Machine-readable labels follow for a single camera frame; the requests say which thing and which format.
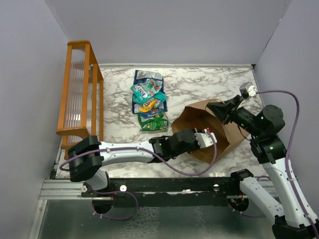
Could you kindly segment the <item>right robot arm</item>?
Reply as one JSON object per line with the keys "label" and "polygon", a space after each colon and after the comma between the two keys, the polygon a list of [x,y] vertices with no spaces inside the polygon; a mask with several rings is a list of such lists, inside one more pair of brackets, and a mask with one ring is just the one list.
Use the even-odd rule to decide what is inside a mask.
{"label": "right robot arm", "polygon": [[231,174],[229,189],[235,195],[244,193],[263,212],[272,224],[277,239],[317,239],[319,219],[305,199],[294,175],[288,151],[278,137],[285,126],[282,110],[267,105],[254,115],[241,107],[243,97],[224,102],[209,102],[206,106],[222,124],[233,122],[247,131],[252,139],[251,150],[267,172],[278,199],[260,186],[248,170]]}

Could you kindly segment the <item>green yellow snack bag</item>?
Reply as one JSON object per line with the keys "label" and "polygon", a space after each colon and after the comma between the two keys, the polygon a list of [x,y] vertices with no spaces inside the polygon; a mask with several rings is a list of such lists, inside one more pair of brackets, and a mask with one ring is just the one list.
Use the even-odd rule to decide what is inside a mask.
{"label": "green yellow snack bag", "polygon": [[169,122],[164,111],[159,111],[155,115],[138,114],[138,122],[142,131],[168,131]]}

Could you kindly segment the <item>brown paper bag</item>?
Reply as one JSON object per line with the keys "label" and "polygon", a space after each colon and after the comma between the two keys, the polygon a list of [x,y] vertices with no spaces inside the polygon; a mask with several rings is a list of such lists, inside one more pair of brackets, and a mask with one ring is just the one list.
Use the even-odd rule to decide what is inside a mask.
{"label": "brown paper bag", "polygon": [[224,103],[219,99],[199,101],[184,107],[183,112],[171,124],[172,131],[178,132],[185,128],[205,129],[208,128],[217,138],[216,161],[236,149],[249,133],[238,129],[234,122],[222,125],[215,114],[206,107],[208,103]]}

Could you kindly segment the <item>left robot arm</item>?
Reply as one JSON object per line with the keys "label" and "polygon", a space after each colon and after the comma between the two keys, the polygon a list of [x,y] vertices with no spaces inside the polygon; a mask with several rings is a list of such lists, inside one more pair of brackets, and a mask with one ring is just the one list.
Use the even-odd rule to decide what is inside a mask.
{"label": "left robot arm", "polygon": [[107,143],[91,135],[68,150],[69,175],[72,182],[86,181],[98,196],[110,191],[109,176],[100,168],[128,162],[168,162],[186,152],[206,146],[207,134],[184,129],[172,136],[153,137],[139,143]]}

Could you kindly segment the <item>blue candy packet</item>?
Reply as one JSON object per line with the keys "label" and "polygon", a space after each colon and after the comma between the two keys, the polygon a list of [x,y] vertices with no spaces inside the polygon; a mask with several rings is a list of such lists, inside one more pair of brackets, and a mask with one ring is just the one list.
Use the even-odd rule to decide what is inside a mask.
{"label": "blue candy packet", "polygon": [[145,119],[148,118],[163,118],[164,117],[164,110],[163,109],[159,109],[159,108],[155,108],[151,111],[148,112],[140,112],[139,116]]}

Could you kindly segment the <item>yellow snack packet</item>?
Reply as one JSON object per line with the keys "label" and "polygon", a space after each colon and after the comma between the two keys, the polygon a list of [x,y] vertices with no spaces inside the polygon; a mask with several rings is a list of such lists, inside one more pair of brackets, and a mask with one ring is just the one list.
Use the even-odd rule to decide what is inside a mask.
{"label": "yellow snack packet", "polygon": [[158,103],[158,100],[148,100],[143,103],[143,106],[140,108],[141,113],[147,113],[151,111]]}

